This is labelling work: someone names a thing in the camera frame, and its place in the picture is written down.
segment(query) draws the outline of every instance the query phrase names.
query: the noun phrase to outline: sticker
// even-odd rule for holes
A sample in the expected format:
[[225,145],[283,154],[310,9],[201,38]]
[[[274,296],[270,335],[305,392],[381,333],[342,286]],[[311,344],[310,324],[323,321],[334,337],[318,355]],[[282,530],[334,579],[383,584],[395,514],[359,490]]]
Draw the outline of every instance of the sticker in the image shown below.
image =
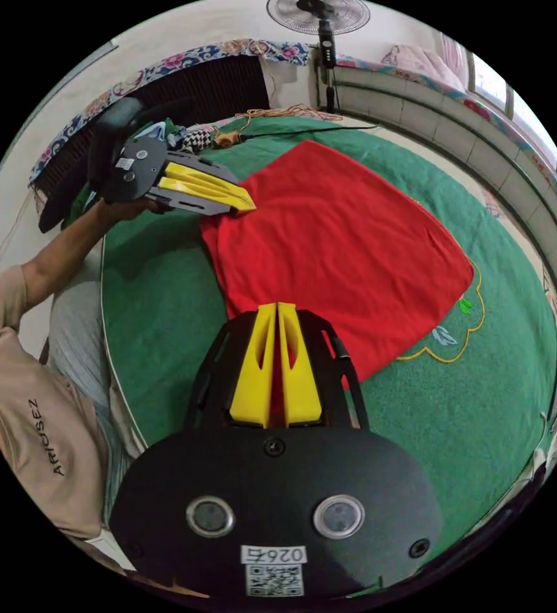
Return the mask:
[[306,564],[306,547],[240,547],[241,564]]
[[303,596],[301,564],[247,564],[247,596]]
[[115,164],[117,168],[122,168],[123,170],[129,170],[134,163],[134,158],[120,158],[119,161]]
[[240,563],[245,565],[247,596],[285,598],[303,596],[302,564],[306,547],[240,547]]

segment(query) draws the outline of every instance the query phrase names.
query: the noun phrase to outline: red towel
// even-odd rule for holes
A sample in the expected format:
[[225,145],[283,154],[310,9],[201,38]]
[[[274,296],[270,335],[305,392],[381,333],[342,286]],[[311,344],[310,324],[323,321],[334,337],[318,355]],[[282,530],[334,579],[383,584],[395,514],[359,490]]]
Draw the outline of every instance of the red towel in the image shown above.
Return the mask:
[[360,381],[429,334],[473,269],[421,205],[305,141],[249,177],[257,211],[202,222],[228,317],[294,303],[331,322]]

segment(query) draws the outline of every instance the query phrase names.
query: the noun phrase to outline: green blanket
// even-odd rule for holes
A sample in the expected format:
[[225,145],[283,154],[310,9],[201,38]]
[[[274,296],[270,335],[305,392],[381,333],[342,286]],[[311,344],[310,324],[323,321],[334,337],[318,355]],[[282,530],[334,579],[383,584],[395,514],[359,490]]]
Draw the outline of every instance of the green blanket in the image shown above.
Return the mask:
[[[325,126],[261,118],[246,133]],[[205,155],[245,179],[305,139],[362,162],[420,202],[475,266],[473,285],[441,326],[407,359],[363,383],[372,430],[414,454],[436,489],[445,516],[436,556],[498,502],[545,434],[540,414],[553,394],[557,349],[553,313],[501,224],[458,182],[407,149],[347,130],[277,134]],[[103,316],[112,366],[134,428],[149,446],[181,428],[196,370],[226,320],[198,224],[188,213],[144,213],[105,240]]]

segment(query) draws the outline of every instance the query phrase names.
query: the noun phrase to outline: checkered cloth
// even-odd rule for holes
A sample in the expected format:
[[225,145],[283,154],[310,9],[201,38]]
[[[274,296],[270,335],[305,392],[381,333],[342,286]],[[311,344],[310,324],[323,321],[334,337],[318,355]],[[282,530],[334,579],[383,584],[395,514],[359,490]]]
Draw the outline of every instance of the checkered cloth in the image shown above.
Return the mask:
[[203,149],[208,149],[213,143],[212,131],[204,128],[199,128],[192,132],[188,132],[185,138],[181,141],[179,151],[187,153],[199,153]]

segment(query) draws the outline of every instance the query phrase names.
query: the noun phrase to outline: embroidered leaf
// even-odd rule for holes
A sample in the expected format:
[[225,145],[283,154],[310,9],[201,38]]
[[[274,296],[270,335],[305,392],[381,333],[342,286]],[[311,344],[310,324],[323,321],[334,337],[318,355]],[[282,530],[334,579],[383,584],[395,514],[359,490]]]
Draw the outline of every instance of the embroidered leaf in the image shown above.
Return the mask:
[[442,326],[437,326],[432,330],[432,336],[443,346],[457,345],[457,341]]

